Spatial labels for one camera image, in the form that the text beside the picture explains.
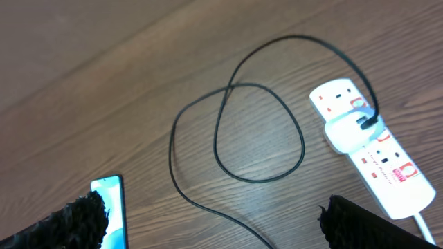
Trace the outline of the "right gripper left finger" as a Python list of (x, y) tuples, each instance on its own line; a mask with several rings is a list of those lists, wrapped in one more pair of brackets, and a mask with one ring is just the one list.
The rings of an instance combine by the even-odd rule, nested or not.
[(45, 219), (1, 240), (2, 249), (99, 249), (109, 211), (97, 191), (66, 204)]

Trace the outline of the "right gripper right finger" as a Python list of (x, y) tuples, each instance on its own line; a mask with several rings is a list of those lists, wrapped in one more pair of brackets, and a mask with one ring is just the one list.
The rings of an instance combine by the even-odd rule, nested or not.
[(440, 249), (339, 195), (318, 220), (331, 249)]

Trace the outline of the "Samsung Galaxy smartphone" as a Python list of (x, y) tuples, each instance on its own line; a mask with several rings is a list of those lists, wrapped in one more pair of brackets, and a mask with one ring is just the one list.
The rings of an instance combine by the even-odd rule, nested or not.
[(97, 178), (90, 183), (91, 191), (97, 191), (105, 203), (108, 226), (103, 238), (104, 249), (128, 249), (125, 193), (123, 177), (119, 174)]

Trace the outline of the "white charger plug adapter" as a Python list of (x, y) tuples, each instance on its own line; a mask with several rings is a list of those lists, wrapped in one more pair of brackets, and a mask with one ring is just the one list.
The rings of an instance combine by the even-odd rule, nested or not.
[(351, 154), (379, 137), (385, 130), (383, 118), (374, 124), (366, 122), (374, 115), (370, 107), (359, 107), (325, 123), (325, 137), (338, 154)]

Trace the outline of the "white power strip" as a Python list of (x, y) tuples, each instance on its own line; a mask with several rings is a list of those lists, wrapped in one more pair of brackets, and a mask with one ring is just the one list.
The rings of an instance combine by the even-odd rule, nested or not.
[[(324, 125), (359, 107), (374, 110), (349, 78), (321, 84), (310, 93), (309, 99)], [(391, 219), (416, 215), (430, 205), (437, 194), (387, 126), (368, 145), (344, 155), (355, 166), (371, 195)]]

